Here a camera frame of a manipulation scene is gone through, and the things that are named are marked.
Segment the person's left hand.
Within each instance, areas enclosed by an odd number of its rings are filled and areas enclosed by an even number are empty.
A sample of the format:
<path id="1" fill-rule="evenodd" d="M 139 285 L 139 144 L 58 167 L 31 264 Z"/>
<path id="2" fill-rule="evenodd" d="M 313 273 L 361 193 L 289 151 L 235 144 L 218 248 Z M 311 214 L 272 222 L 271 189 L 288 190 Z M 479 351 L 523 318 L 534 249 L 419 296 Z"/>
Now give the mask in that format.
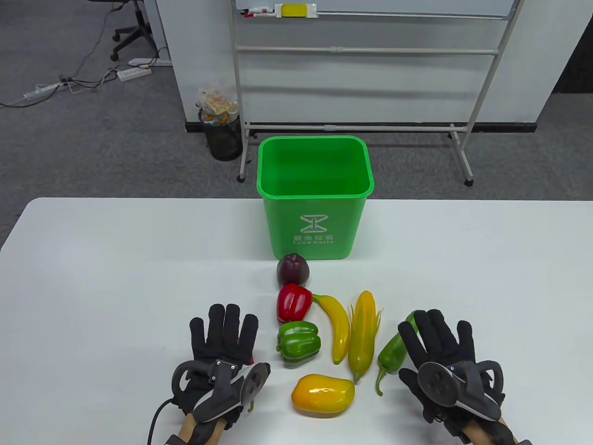
<path id="1" fill-rule="evenodd" d="M 203 318 L 195 317 L 190 321 L 193 359 L 208 365 L 221 360 L 239 369 L 251 365 L 258 328 L 259 320 L 254 314 L 248 313 L 240 320 L 239 306 L 215 304 L 209 309 L 207 331 Z M 174 402 L 185 415 L 214 387 L 209 377 L 201 373 L 190 371 L 186 379 L 189 382 Z"/>

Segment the person's right hand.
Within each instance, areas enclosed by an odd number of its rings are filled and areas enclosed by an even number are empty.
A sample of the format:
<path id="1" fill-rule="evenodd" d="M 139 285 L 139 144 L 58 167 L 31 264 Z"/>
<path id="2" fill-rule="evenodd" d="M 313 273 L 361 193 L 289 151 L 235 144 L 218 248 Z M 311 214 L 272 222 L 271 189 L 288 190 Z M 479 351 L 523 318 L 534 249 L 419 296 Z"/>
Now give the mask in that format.
<path id="1" fill-rule="evenodd" d="M 414 321 L 417 330 L 411 322 L 404 321 L 398 325 L 398 332 L 416 369 L 426 362 L 447 367 L 457 362 L 476 361 L 473 330 L 468 321 L 458 322 L 456 336 L 438 309 L 417 310 Z M 443 422 L 453 436 L 461 436 L 462 429 L 470 421 L 481 422 L 461 407 L 439 407 L 432 402 L 419 386 L 417 371 L 402 368 L 398 377 L 422 404 L 426 422 Z"/>

